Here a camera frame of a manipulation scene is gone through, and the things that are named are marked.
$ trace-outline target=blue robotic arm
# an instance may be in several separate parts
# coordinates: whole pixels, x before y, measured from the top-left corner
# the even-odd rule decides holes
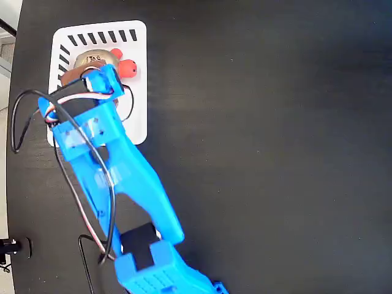
[[[97,148],[107,150],[105,165],[113,179],[116,194],[126,194],[151,217],[144,225],[125,234],[115,228],[113,250],[119,283],[134,294],[213,294],[228,293],[221,283],[214,285],[202,273],[188,267],[174,245],[184,240],[184,233],[159,177],[140,151],[128,139],[117,114],[115,103],[124,95],[115,68],[106,65],[83,77],[89,91],[110,95],[93,107],[75,115],[74,119]],[[44,117],[49,101],[40,97],[39,108]],[[84,139],[69,121],[52,128],[55,140],[85,193],[91,208],[108,235],[110,198],[105,175]]]

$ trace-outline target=red object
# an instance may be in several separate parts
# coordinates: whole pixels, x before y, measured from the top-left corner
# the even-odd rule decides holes
[[[133,78],[137,74],[137,65],[135,61],[127,59],[120,61],[118,64],[118,75],[120,78]]]
[[[122,56],[123,56],[123,53],[121,52],[120,49],[114,48],[114,49],[111,50],[111,52],[112,52],[114,55],[116,55],[116,57],[117,57],[118,59],[121,59]]]

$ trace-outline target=robotic arm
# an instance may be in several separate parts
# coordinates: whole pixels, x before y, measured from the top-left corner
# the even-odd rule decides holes
[[[110,175],[110,185],[102,162],[69,119],[55,111],[55,106],[44,97],[39,98],[39,110],[52,124],[55,141],[71,164],[106,236],[110,231],[111,188],[115,194],[128,195],[153,221],[123,234],[114,228],[113,251],[119,283],[133,294],[228,294],[222,283],[212,284],[202,273],[187,266],[175,249],[174,245],[184,240],[184,233],[158,175],[128,139],[117,114],[114,100],[125,95],[125,89],[115,68],[103,66],[51,96],[60,102],[83,92],[100,93],[102,97],[83,99],[83,103],[70,100],[62,106],[99,152]]]

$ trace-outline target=white tray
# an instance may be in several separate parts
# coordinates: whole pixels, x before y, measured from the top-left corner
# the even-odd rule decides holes
[[[134,109],[123,125],[127,136],[137,145],[147,137],[147,33],[143,22],[116,21],[58,29],[53,35],[48,92],[61,86],[61,76],[65,71],[73,69],[79,54],[92,49],[110,51],[113,48],[122,51],[122,60],[132,59],[138,67],[135,77],[121,80],[134,94]],[[120,98],[117,107],[120,117],[125,118],[129,110],[129,101]],[[49,144],[53,145],[49,128],[47,138]]]

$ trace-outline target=black tabletop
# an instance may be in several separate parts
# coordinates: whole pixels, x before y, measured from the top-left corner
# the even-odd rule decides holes
[[[181,221],[186,262],[233,294],[390,293],[391,12],[389,1],[24,0],[10,104],[47,90],[58,28],[141,20],[139,149]],[[30,128],[7,151],[9,234],[34,243],[30,260],[12,259],[15,290],[88,293],[86,229],[45,124]],[[148,220],[118,201],[121,229]],[[113,265],[86,251],[97,291],[122,293]]]

